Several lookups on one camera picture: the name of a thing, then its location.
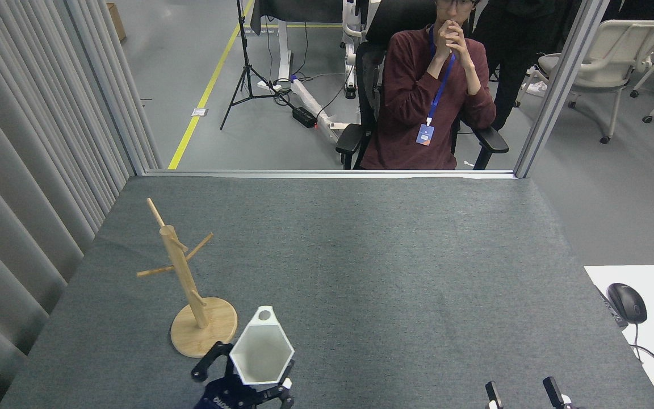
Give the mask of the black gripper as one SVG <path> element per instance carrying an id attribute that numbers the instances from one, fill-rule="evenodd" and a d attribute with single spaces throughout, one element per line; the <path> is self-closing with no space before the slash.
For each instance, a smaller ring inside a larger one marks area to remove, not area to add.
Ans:
<path id="1" fill-rule="evenodd" d="M 190 371 L 190 378 L 195 382 L 207 380 L 208 368 L 219 357 L 228 356 L 233 347 L 231 343 L 216 341 Z M 281 401 L 280 408 L 291 408 L 294 405 L 291 386 L 292 380 L 286 378 L 277 386 L 257 391 L 243 384 L 239 376 L 225 376 L 207 384 L 194 408 L 258 408 L 273 399 Z"/>

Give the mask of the person's left hand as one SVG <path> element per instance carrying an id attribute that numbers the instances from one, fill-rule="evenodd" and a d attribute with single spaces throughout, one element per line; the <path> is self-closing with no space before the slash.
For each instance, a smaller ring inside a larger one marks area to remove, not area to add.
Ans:
<path id="1" fill-rule="evenodd" d="M 452 51 L 456 54 L 458 60 L 463 61 L 469 57 L 469 52 L 464 38 L 464 31 L 457 21 L 451 21 L 447 26 L 447 41 L 450 42 Z"/>

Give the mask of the person's right hand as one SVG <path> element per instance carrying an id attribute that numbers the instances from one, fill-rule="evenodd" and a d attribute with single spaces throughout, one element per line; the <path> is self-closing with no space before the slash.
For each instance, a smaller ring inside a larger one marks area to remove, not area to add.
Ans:
<path id="1" fill-rule="evenodd" d="M 446 20 L 444 23 L 439 25 L 438 23 L 434 24 L 434 57 L 446 59 L 452 52 L 451 45 L 454 43 L 452 41 L 452 24 L 454 21 Z"/>

